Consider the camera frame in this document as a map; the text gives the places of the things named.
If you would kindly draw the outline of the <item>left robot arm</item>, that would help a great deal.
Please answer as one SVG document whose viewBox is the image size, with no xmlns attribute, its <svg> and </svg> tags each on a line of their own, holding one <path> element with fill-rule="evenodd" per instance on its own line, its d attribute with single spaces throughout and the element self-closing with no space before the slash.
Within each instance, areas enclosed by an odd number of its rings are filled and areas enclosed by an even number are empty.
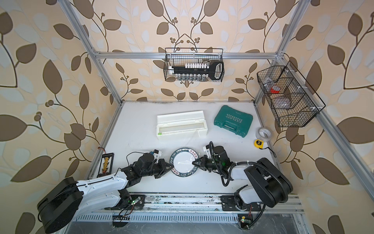
<svg viewBox="0 0 374 234">
<path fill-rule="evenodd" d="M 60 182 L 38 204 L 38 219 L 45 233 L 53 234 L 75 217 L 104 208 L 132 209 L 141 198 L 132 198 L 128 188 L 143 177 L 161 178 L 174 168 L 154 153 L 145 153 L 133 164 L 115 173 L 89 180 L 68 177 Z"/>
</svg>

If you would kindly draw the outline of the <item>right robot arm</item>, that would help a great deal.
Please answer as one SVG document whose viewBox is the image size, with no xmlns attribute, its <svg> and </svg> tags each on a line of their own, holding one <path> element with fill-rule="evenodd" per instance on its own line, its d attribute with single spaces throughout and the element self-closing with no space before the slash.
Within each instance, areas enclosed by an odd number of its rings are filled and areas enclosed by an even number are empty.
<svg viewBox="0 0 374 234">
<path fill-rule="evenodd" d="M 221 183 L 228 187 L 235 180 L 246 180 L 234 193 L 234 202 L 239 210 L 246 210 L 253 202 L 273 208 L 278 203 L 288 201 L 293 185 L 286 176 L 267 158 L 256 162 L 233 162 L 223 146 L 214 146 L 213 142 L 205 148 L 206 154 L 192 162 L 195 167 L 219 174 Z"/>
</svg>

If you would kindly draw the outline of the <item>white plate green rim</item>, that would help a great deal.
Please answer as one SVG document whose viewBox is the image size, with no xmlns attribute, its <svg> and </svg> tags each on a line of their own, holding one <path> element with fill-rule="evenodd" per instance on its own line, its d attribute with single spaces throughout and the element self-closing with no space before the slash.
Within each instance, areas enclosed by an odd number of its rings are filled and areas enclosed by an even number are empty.
<svg viewBox="0 0 374 234">
<path fill-rule="evenodd" d="M 193 175 L 198 167 L 193 162 L 199 158 L 199 154 L 192 148 L 179 148 L 172 153 L 169 163 L 173 165 L 172 172 L 178 177 Z"/>
</svg>

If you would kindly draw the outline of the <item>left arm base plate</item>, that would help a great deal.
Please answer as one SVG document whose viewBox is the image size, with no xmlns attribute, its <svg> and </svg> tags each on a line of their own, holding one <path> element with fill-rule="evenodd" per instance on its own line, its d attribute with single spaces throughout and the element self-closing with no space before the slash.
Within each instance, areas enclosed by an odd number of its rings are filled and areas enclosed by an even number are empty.
<svg viewBox="0 0 374 234">
<path fill-rule="evenodd" d="M 145 195 L 130 195 L 126 198 L 121 198 L 120 202 L 111 208 L 105 208 L 105 210 L 136 210 L 142 209 L 145 205 Z"/>
</svg>

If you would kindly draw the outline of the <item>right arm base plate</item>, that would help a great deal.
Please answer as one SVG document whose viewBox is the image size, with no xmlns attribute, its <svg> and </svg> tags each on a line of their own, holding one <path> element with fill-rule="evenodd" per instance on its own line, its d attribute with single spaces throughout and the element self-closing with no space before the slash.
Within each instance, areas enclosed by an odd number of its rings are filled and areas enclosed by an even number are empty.
<svg viewBox="0 0 374 234">
<path fill-rule="evenodd" d="M 245 204 L 239 202 L 235 196 L 220 196 L 222 210 L 225 212 L 241 211 L 241 212 L 259 212 L 262 210 L 261 204 L 258 202 L 253 202 L 250 204 Z"/>
</svg>

